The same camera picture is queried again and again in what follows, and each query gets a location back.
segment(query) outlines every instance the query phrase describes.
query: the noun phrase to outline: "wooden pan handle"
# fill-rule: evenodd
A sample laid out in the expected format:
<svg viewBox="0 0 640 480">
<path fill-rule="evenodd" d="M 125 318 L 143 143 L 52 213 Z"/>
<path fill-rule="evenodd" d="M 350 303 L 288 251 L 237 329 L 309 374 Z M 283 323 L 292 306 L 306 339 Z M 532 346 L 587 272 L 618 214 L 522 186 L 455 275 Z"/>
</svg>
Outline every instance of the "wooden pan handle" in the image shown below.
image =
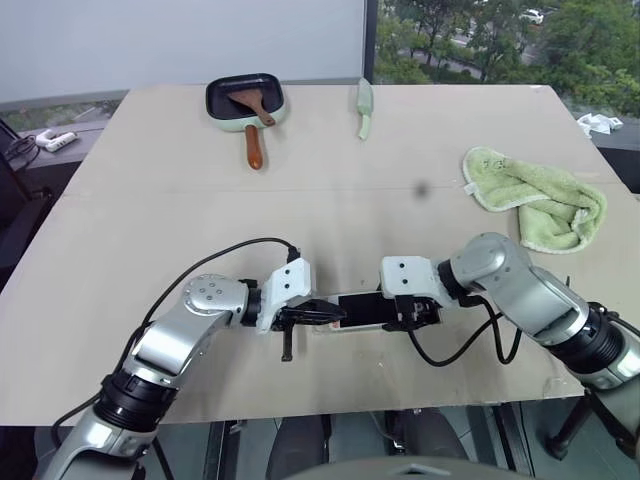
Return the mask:
<svg viewBox="0 0 640 480">
<path fill-rule="evenodd" d="M 254 170 L 262 168 L 262 151 L 260 150 L 260 139 L 258 138 L 258 128 L 253 125 L 247 125 L 244 129 L 247 140 L 247 160 L 249 166 Z"/>
</svg>

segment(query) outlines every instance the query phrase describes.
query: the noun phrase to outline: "green towel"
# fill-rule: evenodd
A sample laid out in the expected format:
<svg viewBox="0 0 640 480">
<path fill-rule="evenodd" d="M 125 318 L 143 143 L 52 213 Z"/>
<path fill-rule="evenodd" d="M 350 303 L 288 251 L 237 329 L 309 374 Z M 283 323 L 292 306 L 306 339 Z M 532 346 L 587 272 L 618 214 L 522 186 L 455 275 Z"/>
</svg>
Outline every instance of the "green towel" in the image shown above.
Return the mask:
<svg viewBox="0 0 640 480">
<path fill-rule="evenodd" d="M 465 190 L 490 212 L 518 208 L 522 245 L 545 253 L 585 248 L 607 213 L 607 199 L 565 170 L 513 160 L 490 148 L 467 152 Z"/>
</svg>

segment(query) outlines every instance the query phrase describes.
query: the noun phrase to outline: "beige tabletop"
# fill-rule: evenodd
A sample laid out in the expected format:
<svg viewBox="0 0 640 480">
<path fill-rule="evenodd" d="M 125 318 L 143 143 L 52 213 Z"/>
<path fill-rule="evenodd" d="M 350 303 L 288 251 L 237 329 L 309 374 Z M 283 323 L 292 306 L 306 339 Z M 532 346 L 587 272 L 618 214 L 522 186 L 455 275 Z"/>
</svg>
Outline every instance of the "beige tabletop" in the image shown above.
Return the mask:
<svg viewBox="0 0 640 480">
<path fill-rule="evenodd" d="M 243 135 L 222 132 L 207 116 L 204 87 L 131 92 L 0 296 L 0 424 L 49 424 L 95 393 L 161 291 L 195 260 L 233 243 L 289 240 L 315 267 L 319 293 L 330 294 L 374 289 L 385 255 L 443 259 L 484 231 L 518 241 L 515 212 L 488 213 L 462 189 L 462 157 L 477 145 L 567 168 L 601 189 L 609 215 L 593 244 L 532 258 L 560 278 L 570 275 L 585 299 L 640 325 L 638 204 L 550 88 L 374 88 L 371 136 L 361 142 L 355 87 L 285 87 L 290 113 L 263 132 L 268 161 L 259 172 L 246 163 Z M 285 254 L 251 246 L 198 272 L 264 281 Z M 442 325 L 418 336 L 443 358 L 485 316 L 447 310 Z M 510 343 L 513 327 L 505 322 L 502 330 Z M 279 333 L 220 333 L 167 421 L 582 391 L 528 339 L 507 367 L 496 360 L 490 334 L 441 369 L 426 365 L 402 333 L 296 327 L 293 362 L 280 362 L 281 348 Z"/>
</svg>

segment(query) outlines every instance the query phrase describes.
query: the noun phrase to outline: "car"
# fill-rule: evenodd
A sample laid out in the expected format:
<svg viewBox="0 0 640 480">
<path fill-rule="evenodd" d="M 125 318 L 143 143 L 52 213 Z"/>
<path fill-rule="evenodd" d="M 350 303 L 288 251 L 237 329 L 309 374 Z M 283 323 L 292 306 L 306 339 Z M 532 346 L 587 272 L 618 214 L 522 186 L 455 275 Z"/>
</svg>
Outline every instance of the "car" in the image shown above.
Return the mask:
<svg viewBox="0 0 640 480">
<path fill-rule="evenodd" d="M 540 13 L 538 10 L 534 10 L 532 8 L 525 10 L 520 14 L 520 18 L 522 20 L 527 20 L 531 23 L 535 23 L 536 25 L 540 25 L 544 20 L 544 15 Z"/>
</svg>

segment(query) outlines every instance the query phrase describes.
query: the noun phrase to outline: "white wall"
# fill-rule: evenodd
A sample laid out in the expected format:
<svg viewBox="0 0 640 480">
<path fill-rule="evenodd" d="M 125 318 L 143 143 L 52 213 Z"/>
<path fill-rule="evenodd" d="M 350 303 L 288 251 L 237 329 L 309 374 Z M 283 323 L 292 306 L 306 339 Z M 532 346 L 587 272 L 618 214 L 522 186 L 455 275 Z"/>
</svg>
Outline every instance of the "white wall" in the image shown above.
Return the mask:
<svg viewBox="0 0 640 480">
<path fill-rule="evenodd" d="M 0 105 L 207 83 L 362 75 L 364 0 L 2 0 Z"/>
</svg>

